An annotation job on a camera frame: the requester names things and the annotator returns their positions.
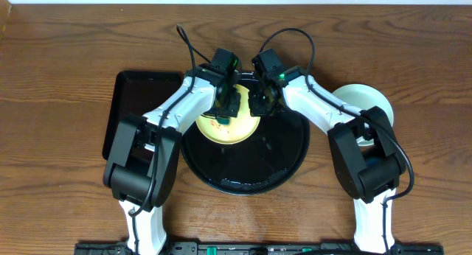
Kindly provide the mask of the yellow plate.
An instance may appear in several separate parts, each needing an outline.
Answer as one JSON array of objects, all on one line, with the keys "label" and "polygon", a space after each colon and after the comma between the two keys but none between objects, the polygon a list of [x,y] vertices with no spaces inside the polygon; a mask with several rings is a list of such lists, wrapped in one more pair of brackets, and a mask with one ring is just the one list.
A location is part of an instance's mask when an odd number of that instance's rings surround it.
[{"label": "yellow plate", "polygon": [[243,85],[236,85],[235,88],[241,95],[240,109],[236,117],[229,117],[229,122],[226,124],[205,116],[199,116],[196,120],[201,133],[218,144],[242,142],[256,131],[260,123],[259,116],[251,116],[250,114],[249,90]]}]

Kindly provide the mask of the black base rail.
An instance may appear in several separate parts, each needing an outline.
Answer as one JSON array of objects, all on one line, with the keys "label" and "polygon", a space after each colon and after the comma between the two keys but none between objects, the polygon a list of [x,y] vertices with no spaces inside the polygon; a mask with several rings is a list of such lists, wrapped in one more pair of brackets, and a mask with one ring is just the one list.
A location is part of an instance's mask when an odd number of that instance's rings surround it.
[{"label": "black base rail", "polygon": [[[125,243],[78,243],[74,255],[131,254]],[[291,254],[363,254],[355,244],[348,242],[324,242],[315,245],[250,245],[250,244],[198,244],[196,242],[169,242],[159,252],[161,255],[291,255]],[[439,245],[395,244],[393,255],[443,255]]]}]

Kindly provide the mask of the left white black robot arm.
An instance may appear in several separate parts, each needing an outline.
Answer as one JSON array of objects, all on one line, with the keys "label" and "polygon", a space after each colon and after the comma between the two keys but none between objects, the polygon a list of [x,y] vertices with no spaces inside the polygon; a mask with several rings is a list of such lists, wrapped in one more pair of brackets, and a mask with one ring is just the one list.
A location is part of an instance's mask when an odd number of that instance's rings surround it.
[{"label": "left white black robot arm", "polygon": [[159,254],[163,249],[167,234],[162,206],[176,179],[182,136],[203,114],[215,119],[237,116],[238,62],[233,52],[217,49],[209,63],[193,66],[157,108],[119,121],[103,183],[125,212],[129,254]]}]

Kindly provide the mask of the black rectangular tray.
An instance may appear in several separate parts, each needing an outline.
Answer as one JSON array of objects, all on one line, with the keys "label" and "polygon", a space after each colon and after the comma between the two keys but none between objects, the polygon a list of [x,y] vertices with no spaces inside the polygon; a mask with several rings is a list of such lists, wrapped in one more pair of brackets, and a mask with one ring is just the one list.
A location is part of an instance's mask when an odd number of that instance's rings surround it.
[{"label": "black rectangular tray", "polygon": [[159,107],[182,84],[182,73],[171,71],[121,71],[115,80],[102,156],[111,151],[119,121],[132,113],[142,116]]}]

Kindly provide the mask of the green yellow sponge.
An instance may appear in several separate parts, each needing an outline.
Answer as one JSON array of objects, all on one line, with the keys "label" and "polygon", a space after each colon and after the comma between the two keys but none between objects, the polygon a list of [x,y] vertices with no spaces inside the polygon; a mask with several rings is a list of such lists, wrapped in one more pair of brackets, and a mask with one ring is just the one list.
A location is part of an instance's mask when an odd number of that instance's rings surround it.
[{"label": "green yellow sponge", "polygon": [[216,117],[215,119],[221,125],[229,125],[231,121],[229,117],[223,117],[223,116]]}]

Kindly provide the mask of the light green plate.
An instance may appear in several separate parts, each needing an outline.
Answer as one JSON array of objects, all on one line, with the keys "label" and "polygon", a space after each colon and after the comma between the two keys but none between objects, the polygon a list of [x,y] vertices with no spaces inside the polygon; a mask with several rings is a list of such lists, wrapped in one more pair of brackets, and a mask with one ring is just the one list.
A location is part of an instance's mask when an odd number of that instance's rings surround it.
[{"label": "light green plate", "polygon": [[364,84],[344,85],[336,89],[333,95],[363,110],[378,106],[388,116],[390,125],[394,124],[394,111],[389,100],[380,91],[371,86]]}]

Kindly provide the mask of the black round tray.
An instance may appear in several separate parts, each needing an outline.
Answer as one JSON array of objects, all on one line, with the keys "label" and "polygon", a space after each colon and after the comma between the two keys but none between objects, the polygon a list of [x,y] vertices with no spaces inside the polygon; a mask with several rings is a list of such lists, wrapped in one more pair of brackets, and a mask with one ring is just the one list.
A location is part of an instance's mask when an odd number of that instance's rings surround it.
[{"label": "black round tray", "polygon": [[192,124],[181,152],[209,186],[232,195],[256,195],[285,183],[304,161],[309,144],[308,119],[281,109],[263,117],[255,132],[237,144],[213,142]]}]

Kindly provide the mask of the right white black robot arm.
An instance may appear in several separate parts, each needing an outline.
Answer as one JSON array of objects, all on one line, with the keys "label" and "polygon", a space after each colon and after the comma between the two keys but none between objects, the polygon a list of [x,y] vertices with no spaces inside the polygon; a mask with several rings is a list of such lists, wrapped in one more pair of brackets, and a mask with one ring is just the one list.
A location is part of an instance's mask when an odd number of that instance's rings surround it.
[{"label": "right white black robot arm", "polygon": [[260,87],[249,94],[252,116],[270,116],[280,107],[309,119],[327,134],[336,177],[353,198],[358,249],[390,254],[392,210],[406,159],[386,113],[374,106],[352,106],[321,87],[299,66],[284,66],[273,49],[260,51],[252,64]]}]

